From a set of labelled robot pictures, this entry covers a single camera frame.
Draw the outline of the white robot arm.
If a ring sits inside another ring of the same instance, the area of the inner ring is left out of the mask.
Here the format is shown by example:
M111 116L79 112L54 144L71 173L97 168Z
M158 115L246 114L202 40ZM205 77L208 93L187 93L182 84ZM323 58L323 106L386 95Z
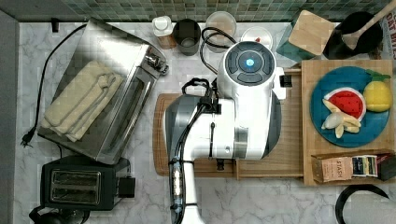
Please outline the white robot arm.
M173 224L204 223L194 182L195 160L260 160L275 147L281 131L275 81L271 50L242 41L227 49L214 82L195 77L185 84L204 87L202 96L183 92L166 108L163 137Z

